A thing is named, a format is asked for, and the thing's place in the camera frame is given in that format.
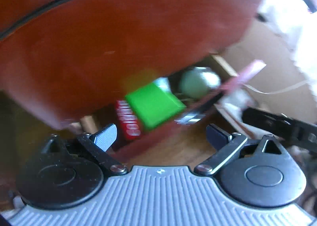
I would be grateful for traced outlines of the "green box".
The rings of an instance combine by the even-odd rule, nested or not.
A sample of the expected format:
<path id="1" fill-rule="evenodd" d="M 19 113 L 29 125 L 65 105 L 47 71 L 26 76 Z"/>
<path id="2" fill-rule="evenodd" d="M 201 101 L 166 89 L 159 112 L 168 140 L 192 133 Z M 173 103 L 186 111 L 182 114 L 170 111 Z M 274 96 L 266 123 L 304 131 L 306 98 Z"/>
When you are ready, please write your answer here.
<path id="1" fill-rule="evenodd" d="M 174 94 L 163 91 L 154 83 L 127 94 L 125 99 L 147 131 L 186 109 L 186 105 Z"/>

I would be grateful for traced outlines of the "cardboard box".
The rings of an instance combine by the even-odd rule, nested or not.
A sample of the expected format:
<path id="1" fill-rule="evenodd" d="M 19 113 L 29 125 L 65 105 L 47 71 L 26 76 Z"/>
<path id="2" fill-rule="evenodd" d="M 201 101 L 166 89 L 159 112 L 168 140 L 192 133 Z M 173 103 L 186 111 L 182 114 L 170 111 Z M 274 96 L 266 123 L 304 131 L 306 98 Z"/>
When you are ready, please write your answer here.
<path id="1" fill-rule="evenodd" d="M 316 122 L 316 101 L 308 85 L 279 92 L 305 78 L 291 60 L 291 53 L 284 41 L 265 23 L 253 20 L 243 38 L 220 52 L 220 56 L 236 72 L 254 60 L 262 60 L 265 68 L 248 82 L 257 89 L 256 92 L 250 91 L 250 95 L 271 113 L 283 113 L 312 124 Z"/>

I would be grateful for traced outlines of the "red box with white letters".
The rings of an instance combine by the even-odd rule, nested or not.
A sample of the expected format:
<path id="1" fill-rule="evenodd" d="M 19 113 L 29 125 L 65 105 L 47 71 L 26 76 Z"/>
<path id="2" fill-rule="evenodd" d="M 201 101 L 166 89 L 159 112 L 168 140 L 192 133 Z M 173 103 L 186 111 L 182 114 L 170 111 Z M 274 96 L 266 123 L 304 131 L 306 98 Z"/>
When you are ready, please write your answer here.
<path id="1" fill-rule="evenodd" d="M 116 114 L 124 137 L 128 141 L 134 141 L 142 136 L 142 128 L 139 119 L 125 100 L 116 101 Z"/>

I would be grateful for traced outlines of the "pale green round jar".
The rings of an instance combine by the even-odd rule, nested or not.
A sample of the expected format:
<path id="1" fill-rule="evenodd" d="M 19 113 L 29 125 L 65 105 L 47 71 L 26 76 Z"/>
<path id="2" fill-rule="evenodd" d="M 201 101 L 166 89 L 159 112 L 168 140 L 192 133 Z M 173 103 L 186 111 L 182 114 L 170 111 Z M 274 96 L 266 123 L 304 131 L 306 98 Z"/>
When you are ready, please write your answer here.
<path id="1" fill-rule="evenodd" d="M 193 67 L 182 74 L 179 91 L 190 98 L 201 99 L 220 85 L 220 77 L 209 67 Z"/>

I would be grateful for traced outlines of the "dark red wooden cabinet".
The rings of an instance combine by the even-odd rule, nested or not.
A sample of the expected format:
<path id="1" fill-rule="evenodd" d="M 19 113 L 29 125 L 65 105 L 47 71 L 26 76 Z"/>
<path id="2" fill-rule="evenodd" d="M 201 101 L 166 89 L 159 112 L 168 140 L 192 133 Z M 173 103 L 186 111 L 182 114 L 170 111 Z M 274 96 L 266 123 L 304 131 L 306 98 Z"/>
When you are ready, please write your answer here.
<path id="1" fill-rule="evenodd" d="M 1 0 L 1 90 L 54 129 L 238 42 L 261 0 Z"/>

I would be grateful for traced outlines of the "floral bedspread with white skirt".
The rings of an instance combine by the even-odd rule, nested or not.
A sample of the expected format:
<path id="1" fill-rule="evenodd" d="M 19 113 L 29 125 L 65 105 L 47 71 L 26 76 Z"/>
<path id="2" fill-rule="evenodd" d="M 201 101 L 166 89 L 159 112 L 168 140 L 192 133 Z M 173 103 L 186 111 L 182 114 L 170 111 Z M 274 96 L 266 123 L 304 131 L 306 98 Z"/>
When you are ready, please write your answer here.
<path id="1" fill-rule="evenodd" d="M 294 65 L 316 90 L 316 0 L 263 0 L 258 18 L 282 37 Z"/>

